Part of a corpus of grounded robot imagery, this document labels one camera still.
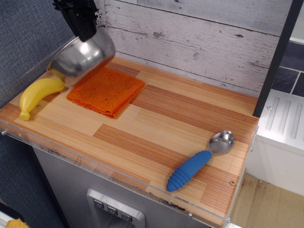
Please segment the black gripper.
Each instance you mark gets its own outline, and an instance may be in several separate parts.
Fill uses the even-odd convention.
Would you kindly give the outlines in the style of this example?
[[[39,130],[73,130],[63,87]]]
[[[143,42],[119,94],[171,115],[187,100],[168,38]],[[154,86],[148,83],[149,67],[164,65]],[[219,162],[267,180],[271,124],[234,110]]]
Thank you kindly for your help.
[[[95,13],[98,8],[93,0],[54,0],[52,4],[63,13],[74,35],[82,42],[96,34]]]

